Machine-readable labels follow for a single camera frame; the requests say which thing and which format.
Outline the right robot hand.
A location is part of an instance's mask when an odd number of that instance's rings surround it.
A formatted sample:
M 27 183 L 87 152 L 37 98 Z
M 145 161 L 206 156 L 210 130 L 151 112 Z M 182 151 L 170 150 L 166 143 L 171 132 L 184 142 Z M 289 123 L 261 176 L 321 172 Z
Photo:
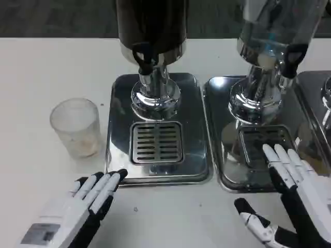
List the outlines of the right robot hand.
M 330 177 L 319 175 L 293 149 L 263 144 L 272 183 L 295 231 L 259 215 L 244 198 L 234 206 L 265 247 L 330 247 Z

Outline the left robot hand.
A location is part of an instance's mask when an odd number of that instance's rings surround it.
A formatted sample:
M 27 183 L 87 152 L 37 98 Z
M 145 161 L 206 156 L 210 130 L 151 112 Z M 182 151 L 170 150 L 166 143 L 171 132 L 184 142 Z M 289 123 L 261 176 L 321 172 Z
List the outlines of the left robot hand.
M 81 177 L 63 196 L 49 201 L 17 247 L 88 247 L 111 208 L 126 169 Z

